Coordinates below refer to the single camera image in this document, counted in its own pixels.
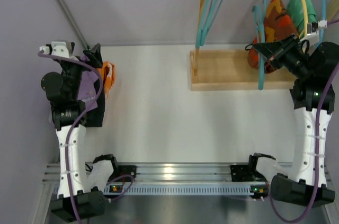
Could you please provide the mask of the purple trousers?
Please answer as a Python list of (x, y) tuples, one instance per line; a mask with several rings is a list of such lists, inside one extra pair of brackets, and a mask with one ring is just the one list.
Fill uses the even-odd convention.
[(97, 108), (97, 102), (92, 106), (90, 104), (96, 97), (96, 89), (94, 84), (98, 81), (98, 76), (93, 71), (84, 70), (82, 73), (82, 80), (79, 86), (78, 100), (85, 103), (85, 107), (88, 111)]

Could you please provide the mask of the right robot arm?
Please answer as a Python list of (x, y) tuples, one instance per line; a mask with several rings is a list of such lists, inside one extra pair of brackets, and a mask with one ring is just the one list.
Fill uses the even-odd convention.
[(254, 155), (254, 168), (270, 182), (272, 199), (315, 208), (335, 200), (335, 192), (327, 187), (324, 158), (327, 127), (335, 106), (332, 80), (338, 71), (338, 45), (323, 42), (311, 55), (309, 47), (308, 40), (301, 41), (294, 34), (253, 45), (274, 69), (284, 67), (296, 77), (290, 94), (298, 129), (289, 171), (274, 157), (262, 154)]

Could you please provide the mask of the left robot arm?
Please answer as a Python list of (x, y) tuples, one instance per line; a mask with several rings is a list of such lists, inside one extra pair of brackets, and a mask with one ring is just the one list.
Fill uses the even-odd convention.
[(41, 80), (41, 88), (51, 105), (52, 122), (60, 153), (60, 182), (57, 199), (51, 203), (53, 214), (66, 222), (82, 223), (84, 219), (104, 213), (103, 190), (118, 168), (113, 154), (100, 155), (86, 171), (84, 141), (87, 112), (103, 95), (103, 83), (94, 100), (84, 103), (79, 89), (84, 71), (97, 76), (102, 68), (101, 45), (97, 43), (83, 51), (86, 60), (73, 54), (73, 42), (54, 41), (40, 47), (39, 57), (51, 58), (61, 66), (61, 72), (49, 72)]

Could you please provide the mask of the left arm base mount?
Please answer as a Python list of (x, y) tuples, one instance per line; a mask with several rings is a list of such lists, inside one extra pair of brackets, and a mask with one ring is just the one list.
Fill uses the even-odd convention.
[(122, 175), (131, 175), (133, 178), (136, 177), (137, 166), (136, 165), (119, 165), (114, 168), (113, 174), (109, 177), (108, 181), (112, 181)]

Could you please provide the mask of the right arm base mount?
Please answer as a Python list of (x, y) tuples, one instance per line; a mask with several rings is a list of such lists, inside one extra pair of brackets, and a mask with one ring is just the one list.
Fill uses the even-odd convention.
[(249, 165), (231, 165), (231, 180), (233, 182), (266, 182), (266, 178)]

